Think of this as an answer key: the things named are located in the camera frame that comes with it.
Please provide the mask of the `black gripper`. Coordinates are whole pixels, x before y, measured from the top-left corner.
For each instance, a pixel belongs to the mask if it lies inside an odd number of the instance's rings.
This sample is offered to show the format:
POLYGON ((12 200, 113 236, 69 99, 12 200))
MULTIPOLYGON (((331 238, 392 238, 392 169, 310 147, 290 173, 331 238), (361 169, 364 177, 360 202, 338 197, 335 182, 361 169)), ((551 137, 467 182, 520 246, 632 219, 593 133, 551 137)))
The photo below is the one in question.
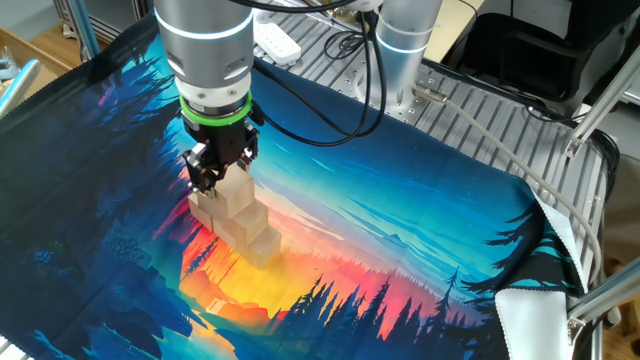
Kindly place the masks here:
POLYGON ((245 172, 258 157, 260 132, 247 120, 230 125, 208 126, 196 123, 183 115, 187 133, 196 145, 185 151, 182 158, 193 192, 206 192, 225 176, 225 167, 235 163, 245 172))

